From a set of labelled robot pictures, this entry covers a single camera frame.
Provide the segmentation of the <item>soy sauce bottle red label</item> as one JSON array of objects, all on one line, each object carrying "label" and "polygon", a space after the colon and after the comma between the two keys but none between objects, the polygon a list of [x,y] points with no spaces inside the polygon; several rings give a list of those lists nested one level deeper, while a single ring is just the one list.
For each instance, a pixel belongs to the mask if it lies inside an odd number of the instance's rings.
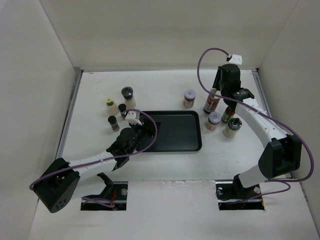
[{"label": "soy sauce bottle red label", "polygon": [[209,94],[204,104],[203,111],[209,115],[217,109],[219,102],[220,98],[215,97],[212,94]]}]

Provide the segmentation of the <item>sauce jar white lid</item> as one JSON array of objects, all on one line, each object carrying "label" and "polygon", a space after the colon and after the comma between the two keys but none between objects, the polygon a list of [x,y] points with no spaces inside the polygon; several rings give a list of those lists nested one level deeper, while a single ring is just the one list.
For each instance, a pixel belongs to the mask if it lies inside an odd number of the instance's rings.
[{"label": "sauce jar white lid", "polygon": [[193,89],[188,89],[184,92],[183,105],[186,108],[192,108],[194,106],[196,98],[196,92]]},{"label": "sauce jar white lid", "polygon": [[205,123],[206,128],[210,131],[214,131],[218,127],[218,124],[220,123],[221,119],[222,117],[218,112],[211,112],[208,115],[207,122]]}]

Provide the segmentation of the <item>chili sauce bottle green label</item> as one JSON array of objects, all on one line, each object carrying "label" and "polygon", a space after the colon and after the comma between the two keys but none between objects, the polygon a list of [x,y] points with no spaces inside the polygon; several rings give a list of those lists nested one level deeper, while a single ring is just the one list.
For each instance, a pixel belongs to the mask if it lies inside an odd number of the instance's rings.
[{"label": "chili sauce bottle green label", "polygon": [[228,123],[229,120],[234,117],[234,115],[235,115],[235,112],[228,106],[221,116],[221,121],[224,123]]}]

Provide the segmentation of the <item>small spice jar black lid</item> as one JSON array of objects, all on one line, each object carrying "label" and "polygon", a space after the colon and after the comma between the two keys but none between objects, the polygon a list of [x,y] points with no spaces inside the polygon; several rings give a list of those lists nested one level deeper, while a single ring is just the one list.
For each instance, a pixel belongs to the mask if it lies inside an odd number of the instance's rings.
[{"label": "small spice jar black lid", "polygon": [[127,106],[122,103],[122,104],[119,104],[118,105],[118,110],[119,110],[119,113],[120,113],[120,116],[123,120],[126,119],[126,116],[127,116]]}]

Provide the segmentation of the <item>sauce jar white lid front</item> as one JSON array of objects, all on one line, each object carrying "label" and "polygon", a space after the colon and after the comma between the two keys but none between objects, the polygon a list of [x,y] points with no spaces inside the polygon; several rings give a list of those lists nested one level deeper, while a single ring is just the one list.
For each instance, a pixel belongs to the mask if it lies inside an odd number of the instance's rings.
[{"label": "sauce jar white lid front", "polygon": [[205,123],[206,128],[210,131],[214,131],[218,127],[218,124],[220,123],[221,119],[222,117],[218,112],[211,112],[208,115],[207,122]]}]

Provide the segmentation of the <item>small spice jar front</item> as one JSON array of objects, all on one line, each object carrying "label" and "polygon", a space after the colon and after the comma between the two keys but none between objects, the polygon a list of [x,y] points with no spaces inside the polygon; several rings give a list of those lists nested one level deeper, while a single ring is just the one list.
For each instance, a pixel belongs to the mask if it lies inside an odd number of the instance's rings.
[{"label": "small spice jar front", "polygon": [[114,115],[109,116],[107,120],[114,132],[118,132],[120,130],[117,118]]}]

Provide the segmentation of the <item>shaker yellow lid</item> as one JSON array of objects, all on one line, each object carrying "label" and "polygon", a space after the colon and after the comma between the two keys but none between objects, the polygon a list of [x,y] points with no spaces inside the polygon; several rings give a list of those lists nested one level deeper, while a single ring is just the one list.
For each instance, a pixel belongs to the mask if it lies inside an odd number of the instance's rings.
[{"label": "shaker yellow lid", "polygon": [[110,116],[116,116],[119,113],[119,109],[115,100],[112,97],[107,97],[105,99],[105,105],[107,107],[107,113]]}]

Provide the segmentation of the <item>large grinder black top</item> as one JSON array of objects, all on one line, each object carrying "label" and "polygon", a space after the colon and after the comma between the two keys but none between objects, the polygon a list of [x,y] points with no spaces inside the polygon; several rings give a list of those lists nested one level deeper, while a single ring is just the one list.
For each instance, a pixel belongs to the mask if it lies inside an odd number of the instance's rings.
[{"label": "large grinder black top", "polygon": [[124,104],[127,109],[135,109],[136,108],[136,100],[134,97],[134,90],[130,86],[126,86],[122,88],[121,94],[124,98]]}]

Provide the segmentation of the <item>clear shaker black flip lid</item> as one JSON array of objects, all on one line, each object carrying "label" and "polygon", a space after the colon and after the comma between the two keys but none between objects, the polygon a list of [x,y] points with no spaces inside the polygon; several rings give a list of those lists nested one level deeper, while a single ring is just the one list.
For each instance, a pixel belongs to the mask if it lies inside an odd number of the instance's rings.
[{"label": "clear shaker black flip lid", "polygon": [[224,136],[229,139],[234,138],[242,125],[242,121],[238,117],[231,118],[223,130]]}]

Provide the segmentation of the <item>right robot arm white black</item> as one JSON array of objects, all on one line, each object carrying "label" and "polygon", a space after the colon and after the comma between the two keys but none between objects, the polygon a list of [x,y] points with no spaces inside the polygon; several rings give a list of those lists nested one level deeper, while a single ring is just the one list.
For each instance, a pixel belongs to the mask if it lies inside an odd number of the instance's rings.
[{"label": "right robot arm white black", "polygon": [[281,129],[259,106],[253,93],[241,86],[237,65],[219,66],[213,86],[227,106],[249,125],[264,148],[257,165],[233,178],[231,190],[236,197],[243,198],[253,186],[300,167],[301,140]]}]

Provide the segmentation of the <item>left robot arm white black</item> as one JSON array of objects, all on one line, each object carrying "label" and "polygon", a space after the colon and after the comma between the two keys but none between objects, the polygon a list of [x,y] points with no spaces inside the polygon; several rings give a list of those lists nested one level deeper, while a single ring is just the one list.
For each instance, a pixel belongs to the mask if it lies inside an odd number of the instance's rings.
[{"label": "left robot arm white black", "polygon": [[67,161],[55,159],[45,172],[30,184],[39,200],[50,213],[61,211],[74,198],[81,195],[76,189],[80,182],[97,176],[102,179],[95,187],[96,194],[81,198],[82,210],[122,211],[127,207],[126,183],[116,183],[108,171],[122,168],[130,156],[146,151],[156,141],[161,123],[142,115],[137,122],[121,130],[115,142],[106,151],[92,157]]}]

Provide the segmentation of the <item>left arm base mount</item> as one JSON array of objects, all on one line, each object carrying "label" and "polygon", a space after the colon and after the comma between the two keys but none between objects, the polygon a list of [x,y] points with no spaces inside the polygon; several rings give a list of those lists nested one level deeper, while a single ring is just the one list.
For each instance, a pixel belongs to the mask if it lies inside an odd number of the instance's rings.
[{"label": "left arm base mount", "polygon": [[97,174],[105,187],[100,194],[91,194],[81,199],[81,211],[126,211],[128,187],[127,181],[112,181],[105,173]]}]

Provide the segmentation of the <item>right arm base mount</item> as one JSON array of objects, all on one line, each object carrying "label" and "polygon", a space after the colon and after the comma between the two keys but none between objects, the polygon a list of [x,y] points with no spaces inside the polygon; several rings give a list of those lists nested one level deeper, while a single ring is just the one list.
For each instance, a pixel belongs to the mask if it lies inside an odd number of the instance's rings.
[{"label": "right arm base mount", "polygon": [[221,211],[264,210],[259,184],[238,190],[232,181],[217,181],[215,195]]}]

